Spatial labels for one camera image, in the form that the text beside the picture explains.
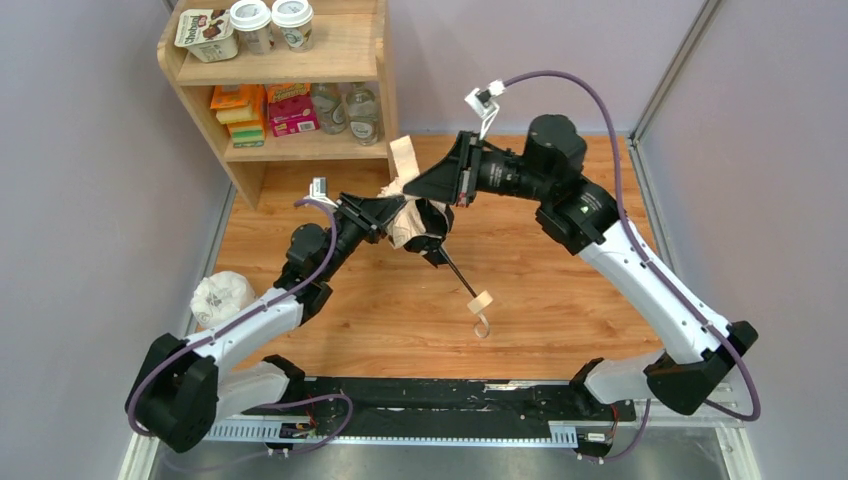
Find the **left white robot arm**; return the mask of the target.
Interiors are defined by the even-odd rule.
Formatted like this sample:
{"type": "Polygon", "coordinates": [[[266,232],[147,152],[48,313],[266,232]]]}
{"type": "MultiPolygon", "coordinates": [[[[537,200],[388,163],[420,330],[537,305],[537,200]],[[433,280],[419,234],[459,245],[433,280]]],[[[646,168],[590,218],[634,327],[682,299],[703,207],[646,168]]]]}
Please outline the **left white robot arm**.
{"type": "Polygon", "coordinates": [[[271,288],[217,327],[185,338],[164,334],[151,343],[125,403],[135,433],[184,453],[216,423],[282,400],[302,374],[290,361],[271,355],[246,370],[237,365],[316,316],[332,293],[332,276],[362,243],[385,237],[406,200],[343,193],[336,201],[298,203],[319,209],[328,224],[308,223],[292,232],[271,288]]]}

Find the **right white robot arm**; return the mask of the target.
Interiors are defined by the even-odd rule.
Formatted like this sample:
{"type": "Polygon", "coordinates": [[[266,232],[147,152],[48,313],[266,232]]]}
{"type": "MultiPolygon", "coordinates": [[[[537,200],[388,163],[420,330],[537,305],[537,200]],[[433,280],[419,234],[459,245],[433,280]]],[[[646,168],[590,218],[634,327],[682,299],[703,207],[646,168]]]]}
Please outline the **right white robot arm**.
{"type": "Polygon", "coordinates": [[[625,360],[591,360],[571,386],[597,404],[655,399],[691,415],[740,367],[757,331],[746,321],[727,320],[674,276],[621,217],[616,199],[585,176],[586,151],[586,141],[561,114],[534,118],[519,153],[462,131],[447,155],[403,190],[452,206],[467,206],[480,192],[536,201],[542,230],[615,286],[663,345],[625,360]]]}

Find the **beige folding umbrella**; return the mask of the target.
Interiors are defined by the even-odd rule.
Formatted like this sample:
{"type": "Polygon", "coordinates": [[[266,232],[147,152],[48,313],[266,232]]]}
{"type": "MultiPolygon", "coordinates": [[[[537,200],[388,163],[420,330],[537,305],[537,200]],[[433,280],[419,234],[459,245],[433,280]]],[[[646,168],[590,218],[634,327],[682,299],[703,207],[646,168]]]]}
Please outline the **beige folding umbrella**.
{"type": "Polygon", "coordinates": [[[477,318],[473,326],[475,335],[481,339],[488,337],[491,326],[484,310],[493,302],[493,298],[487,291],[478,293],[474,290],[444,246],[453,226],[453,212],[444,203],[403,192],[403,187],[420,174],[410,136],[389,143],[389,166],[394,169],[394,176],[381,188],[379,195],[401,197],[404,200],[403,207],[387,226],[387,236],[392,247],[415,253],[434,267],[448,266],[471,296],[467,308],[477,318]]]}

